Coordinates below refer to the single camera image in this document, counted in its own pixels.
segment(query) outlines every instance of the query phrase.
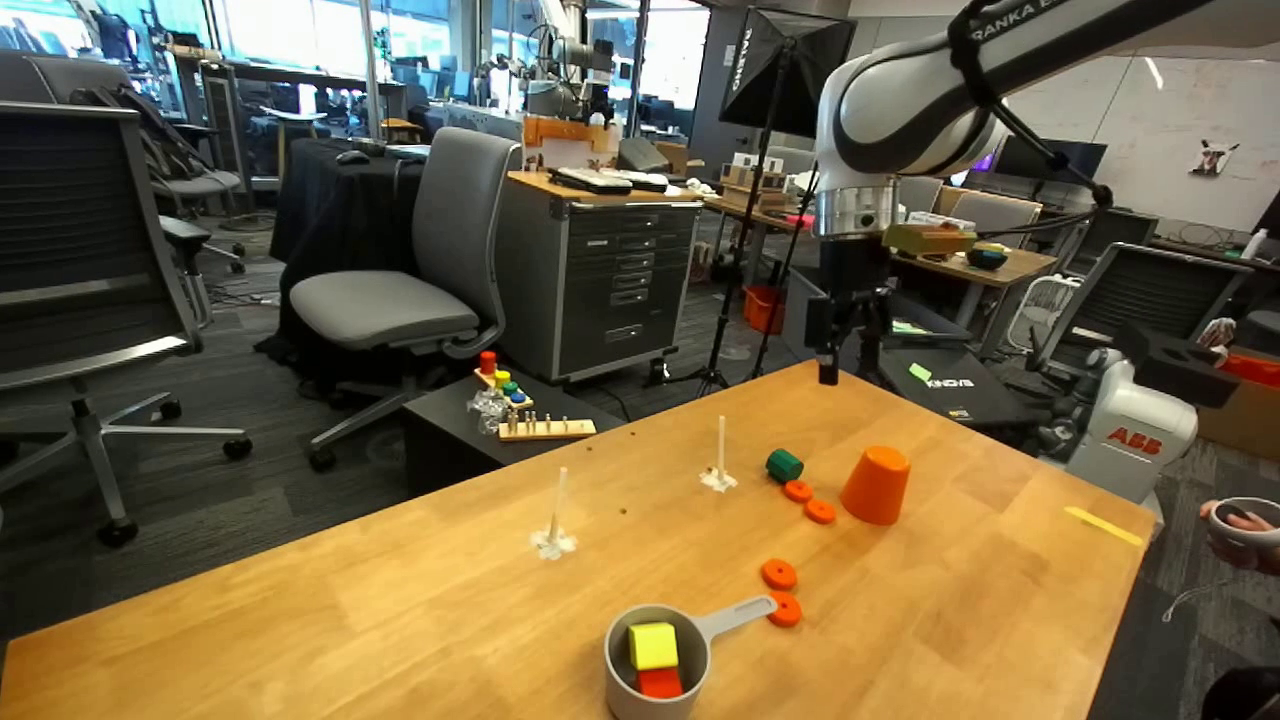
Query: box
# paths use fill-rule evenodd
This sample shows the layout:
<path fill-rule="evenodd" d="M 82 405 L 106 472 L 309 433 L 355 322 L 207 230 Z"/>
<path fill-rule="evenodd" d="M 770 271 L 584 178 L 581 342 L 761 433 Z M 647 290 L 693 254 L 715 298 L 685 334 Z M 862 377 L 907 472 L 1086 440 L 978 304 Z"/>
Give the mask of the box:
<path fill-rule="evenodd" d="M 1231 351 L 1246 367 L 1280 367 L 1280 355 Z M 1201 407 L 1201 440 L 1280 462 L 1280 385 L 1241 381 L 1224 407 Z"/>

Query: yellow cube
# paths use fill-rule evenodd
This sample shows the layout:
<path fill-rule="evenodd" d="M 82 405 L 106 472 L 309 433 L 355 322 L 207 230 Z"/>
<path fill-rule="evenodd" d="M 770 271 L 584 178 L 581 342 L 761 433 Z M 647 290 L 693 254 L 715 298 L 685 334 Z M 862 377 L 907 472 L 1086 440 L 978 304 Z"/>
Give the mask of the yellow cube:
<path fill-rule="evenodd" d="M 632 622 L 632 665 L 635 671 L 678 667 L 673 622 Z"/>

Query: wooden table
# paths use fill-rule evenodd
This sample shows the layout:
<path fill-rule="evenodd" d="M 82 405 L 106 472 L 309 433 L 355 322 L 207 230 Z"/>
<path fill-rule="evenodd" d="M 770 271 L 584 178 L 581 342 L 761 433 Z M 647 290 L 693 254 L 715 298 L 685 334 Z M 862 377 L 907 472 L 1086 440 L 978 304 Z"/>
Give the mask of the wooden table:
<path fill-rule="evenodd" d="M 729 415 L 737 491 L 707 491 Z M 810 522 L 869 444 L 911 456 L 899 522 Z M 535 559 L 556 472 L 576 555 Z M 794 362 L 493 474 L 11 640 L 0 717 L 605 717 L 632 602 L 711 613 L 798 570 L 798 629 L 715 640 L 694 717 L 1078 720 L 1150 515 L 850 377 Z"/>

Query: office chair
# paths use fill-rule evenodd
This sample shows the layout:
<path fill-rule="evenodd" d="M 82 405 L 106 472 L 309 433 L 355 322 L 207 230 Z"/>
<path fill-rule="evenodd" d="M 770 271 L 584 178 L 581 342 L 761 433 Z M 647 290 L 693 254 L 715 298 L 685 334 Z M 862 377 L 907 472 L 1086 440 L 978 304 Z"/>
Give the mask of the office chair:
<path fill-rule="evenodd" d="M 153 159 L 170 156 L 153 167 L 153 192 L 166 194 L 174 215 L 196 219 L 196 204 L 207 204 L 207 213 L 228 225 L 235 201 L 246 194 L 246 182 L 235 173 L 203 162 L 198 152 L 187 149 L 187 138 L 145 96 L 131 92 L 131 78 L 119 63 L 67 57 L 31 57 L 29 63 L 45 78 L 53 102 L 106 102 L 145 117 L 134 129 Z M 219 254 L 233 265 L 233 271 L 243 271 L 240 244 L 203 244 L 198 253 Z"/>
<path fill-rule="evenodd" d="M 71 429 L 0 466 L 0 496 L 80 446 L 106 509 L 100 541 L 112 548 L 127 543 L 134 522 L 106 440 L 223 440 L 228 461 L 253 451 L 243 429 L 127 425 L 145 410 L 174 418 L 166 392 L 112 415 L 88 400 L 100 373 L 196 347 L 165 253 L 134 111 L 0 102 L 0 392 L 77 392 Z"/>
<path fill-rule="evenodd" d="M 440 129 L 412 204 L 412 271 L 320 271 L 292 283 L 289 304 L 339 347 L 403 351 L 401 386 L 309 440 L 316 472 L 332 444 L 420 397 L 417 355 L 469 358 L 502 334 L 496 288 L 496 219 L 516 149 L 496 137 Z"/>

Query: white wall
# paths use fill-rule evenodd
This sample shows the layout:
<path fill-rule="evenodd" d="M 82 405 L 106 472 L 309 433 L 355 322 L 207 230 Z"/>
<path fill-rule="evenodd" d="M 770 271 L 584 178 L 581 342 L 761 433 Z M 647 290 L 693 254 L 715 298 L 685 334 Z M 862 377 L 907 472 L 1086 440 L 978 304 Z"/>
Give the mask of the white wall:
<path fill-rule="evenodd" d="M 938 31 L 946 21 L 869 14 L 857 47 Z M 1052 138 L 1100 138 L 1100 178 L 1147 215 L 1246 230 L 1280 188 L 1280 63 L 1094 57 L 1008 102 Z M 1224 176 L 1186 176 L 1201 138 L 1241 145 Z"/>

